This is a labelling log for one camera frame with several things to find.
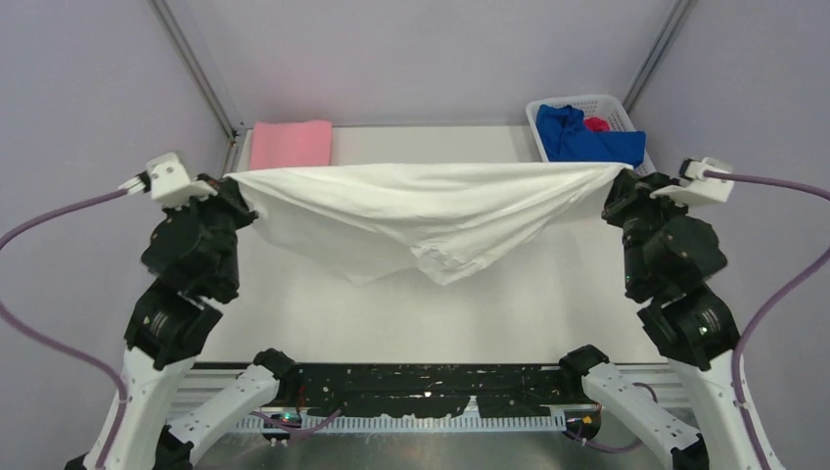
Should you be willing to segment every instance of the red cloth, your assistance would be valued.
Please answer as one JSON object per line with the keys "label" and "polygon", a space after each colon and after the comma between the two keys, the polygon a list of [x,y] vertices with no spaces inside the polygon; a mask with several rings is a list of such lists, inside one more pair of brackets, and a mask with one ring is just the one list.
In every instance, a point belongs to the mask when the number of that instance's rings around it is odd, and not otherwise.
{"label": "red cloth", "polygon": [[585,120],[585,127],[593,132],[605,132],[611,130],[611,126],[600,117],[589,117]]}

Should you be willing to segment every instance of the gray floor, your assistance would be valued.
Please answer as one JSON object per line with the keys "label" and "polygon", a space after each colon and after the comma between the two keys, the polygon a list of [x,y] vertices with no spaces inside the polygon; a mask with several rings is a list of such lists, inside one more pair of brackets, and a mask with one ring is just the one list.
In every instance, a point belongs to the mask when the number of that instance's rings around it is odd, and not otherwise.
{"label": "gray floor", "polygon": [[[693,421],[686,410],[675,415]],[[597,442],[624,446],[634,439],[613,416],[604,415],[603,421]],[[609,455],[582,447],[559,433],[316,436],[288,447],[269,446],[262,436],[229,435],[202,463],[197,470],[661,469],[648,448]]]}

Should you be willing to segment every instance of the pink towel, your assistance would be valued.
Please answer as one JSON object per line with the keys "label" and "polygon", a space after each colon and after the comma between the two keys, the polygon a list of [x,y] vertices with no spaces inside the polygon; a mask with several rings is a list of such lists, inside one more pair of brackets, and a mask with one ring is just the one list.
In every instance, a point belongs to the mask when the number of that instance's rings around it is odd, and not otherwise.
{"label": "pink towel", "polygon": [[252,139],[249,169],[325,166],[332,160],[332,123],[328,120],[257,122]]}

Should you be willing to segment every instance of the laundry basket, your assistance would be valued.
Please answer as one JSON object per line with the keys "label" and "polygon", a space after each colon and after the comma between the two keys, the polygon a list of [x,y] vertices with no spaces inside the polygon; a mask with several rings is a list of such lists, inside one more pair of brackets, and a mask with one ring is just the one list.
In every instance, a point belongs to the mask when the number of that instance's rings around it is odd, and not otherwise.
{"label": "laundry basket", "polygon": [[[625,131],[637,130],[631,119],[628,118],[628,113],[625,112],[623,104],[620,103],[616,97],[611,95],[579,95],[579,96],[565,96],[561,98],[548,98],[546,100],[538,100],[530,103],[526,108],[528,112],[528,120],[530,121],[530,129],[533,131],[533,138],[536,139],[536,146],[539,148],[539,154],[546,161],[547,153],[544,151],[542,139],[539,138],[539,129],[536,128],[536,115],[539,112],[539,107],[548,105],[553,108],[562,108],[563,106],[571,105],[574,108],[585,112],[585,118],[598,117],[604,119],[611,130]],[[654,172],[654,165],[648,156],[648,152],[643,156],[643,164],[634,169],[637,174],[646,175]]]}

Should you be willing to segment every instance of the white wall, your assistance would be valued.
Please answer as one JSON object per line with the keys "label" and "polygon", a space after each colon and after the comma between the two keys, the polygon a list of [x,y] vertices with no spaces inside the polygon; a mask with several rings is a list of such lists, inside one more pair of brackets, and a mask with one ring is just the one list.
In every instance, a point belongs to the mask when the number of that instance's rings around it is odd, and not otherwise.
{"label": "white wall", "polygon": [[533,100],[622,98],[673,1],[171,3],[228,113],[250,127],[524,123]]}
{"label": "white wall", "polygon": [[[109,192],[164,151],[218,172],[224,139],[144,1],[0,2],[0,233]],[[120,365],[161,219],[148,197],[70,215],[0,254],[23,320]],[[57,469],[88,450],[115,388],[0,324],[0,468]]]}
{"label": "white wall", "polygon": [[[830,186],[830,2],[700,2],[633,113],[657,168],[713,156],[736,172]],[[716,285],[741,328],[830,244],[828,206],[810,196],[736,186],[705,214],[730,265]],[[830,270],[771,314],[747,358],[764,425],[788,468],[826,468]]]}

